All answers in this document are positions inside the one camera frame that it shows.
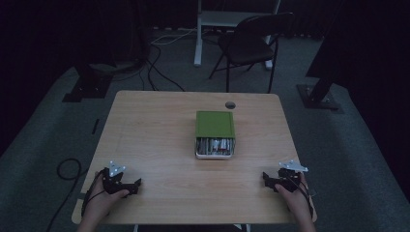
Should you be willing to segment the black folding chair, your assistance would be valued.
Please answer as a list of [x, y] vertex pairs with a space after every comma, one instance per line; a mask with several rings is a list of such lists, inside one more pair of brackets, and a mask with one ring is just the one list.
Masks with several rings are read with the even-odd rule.
[[267, 93], [270, 94], [278, 57], [278, 38], [286, 34], [294, 20], [293, 13], [256, 15], [243, 19], [231, 33], [219, 36], [221, 55], [209, 78], [225, 71], [225, 91], [230, 89], [230, 70], [272, 61]]

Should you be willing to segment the person's left hand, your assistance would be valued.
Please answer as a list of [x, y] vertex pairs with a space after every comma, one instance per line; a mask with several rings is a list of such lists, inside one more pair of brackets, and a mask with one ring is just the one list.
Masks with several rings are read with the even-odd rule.
[[128, 190], [123, 189], [112, 194], [106, 191], [95, 194], [92, 199], [88, 201], [81, 222], [98, 224], [109, 213], [109, 210], [129, 193]]

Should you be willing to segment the black stand base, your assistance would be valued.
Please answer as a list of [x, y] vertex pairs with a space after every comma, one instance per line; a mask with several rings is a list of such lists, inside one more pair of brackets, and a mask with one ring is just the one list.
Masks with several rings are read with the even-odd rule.
[[88, 64], [76, 65], [78, 80], [62, 102], [81, 102], [83, 99], [104, 99], [113, 76], [92, 69]]

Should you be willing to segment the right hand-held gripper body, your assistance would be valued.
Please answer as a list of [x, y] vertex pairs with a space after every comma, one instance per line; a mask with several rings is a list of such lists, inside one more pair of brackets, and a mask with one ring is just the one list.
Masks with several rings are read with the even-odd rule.
[[292, 159], [289, 161], [280, 161], [278, 165], [277, 185], [281, 185], [288, 191], [293, 192], [300, 186], [300, 173], [308, 172], [308, 168]]

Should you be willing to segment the black stand with base plate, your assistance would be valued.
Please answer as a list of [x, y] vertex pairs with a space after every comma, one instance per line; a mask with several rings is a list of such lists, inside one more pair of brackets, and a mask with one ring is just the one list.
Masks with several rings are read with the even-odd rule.
[[334, 6], [334, 11], [329, 18], [328, 29], [324, 34], [324, 40], [307, 71], [307, 77], [317, 77], [318, 81], [314, 86], [297, 86], [305, 108], [339, 109], [339, 105], [330, 94], [330, 88], [337, 79], [338, 66], [333, 49], [336, 38], [333, 27], [345, 0], [334, 1], [337, 4]]

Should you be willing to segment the white desk frame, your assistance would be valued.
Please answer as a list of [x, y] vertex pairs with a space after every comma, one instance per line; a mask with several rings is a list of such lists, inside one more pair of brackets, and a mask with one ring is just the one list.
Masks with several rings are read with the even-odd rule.
[[193, 59], [193, 65], [200, 67], [202, 63], [202, 27], [235, 27], [239, 22], [247, 17], [255, 15], [275, 15], [281, 0], [273, 0], [273, 9], [268, 13], [252, 12], [225, 12], [225, 11], [204, 11], [202, 9], [202, 0], [197, 0], [197, 21], [196, 21], [196, 46]]

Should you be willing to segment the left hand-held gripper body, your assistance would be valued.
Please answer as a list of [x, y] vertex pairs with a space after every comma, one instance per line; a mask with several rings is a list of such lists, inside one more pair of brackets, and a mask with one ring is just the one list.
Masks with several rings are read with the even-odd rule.
[[119, 165], [111, 160], [108, 167], [102, 170], [102, 185], [103, 189], [109, 194], [116, 193], [123, 189], [126, 189], [129, 194], [132, 194], [132, 184], [123, 184], [121, 182], [126, 167]]

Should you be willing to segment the green box lid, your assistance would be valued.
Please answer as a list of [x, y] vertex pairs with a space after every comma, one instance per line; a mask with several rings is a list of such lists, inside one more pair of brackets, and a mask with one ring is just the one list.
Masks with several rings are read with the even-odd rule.
[[233, 113], [228, 111], [197, 111], [195, 123], [195, 145], [197, 150], [205, 149], [208, 139], [216, 139], [219, 144], [211, 144], [210, 150], [233, 148], [235, 127]]

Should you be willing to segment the person's right hand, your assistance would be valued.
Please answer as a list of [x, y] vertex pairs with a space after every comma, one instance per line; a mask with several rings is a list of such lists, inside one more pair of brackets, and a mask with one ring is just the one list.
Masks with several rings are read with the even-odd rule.
[[279, 184], [276, 184], [276, 189], [278, 190], [278, 193], [284, 198], [288, 208], [290, 209], [290, 212], [293, 214], [298, 224], [313, 224], [308, 201], [305, 198], [305, 193], [308, 185], [306, 183], [304, 174], [300, 173], [299, 176], [301, 178], [301, 189], [290, 192]]

